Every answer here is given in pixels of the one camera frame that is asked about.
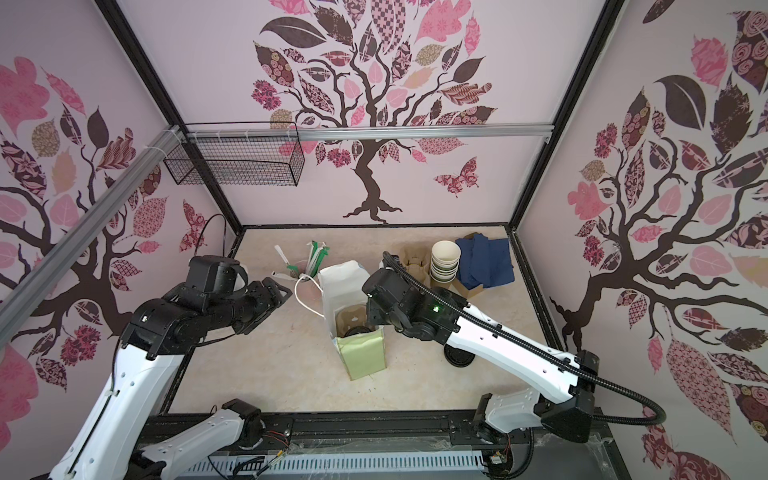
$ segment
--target blue cloth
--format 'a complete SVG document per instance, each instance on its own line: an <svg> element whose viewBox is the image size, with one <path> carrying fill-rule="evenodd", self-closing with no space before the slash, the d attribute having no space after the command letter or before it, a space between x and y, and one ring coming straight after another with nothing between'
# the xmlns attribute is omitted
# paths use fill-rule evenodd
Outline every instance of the blue cloth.
<svg viewBox="0 0 768 480"><path fill-rule="evenodd" d="M489 240L485 235L476 233L469 240L457 239L456 244L462 249L458 261L458 281L467 290L478 285L491 288L515 281L507 239Z"/></svg>

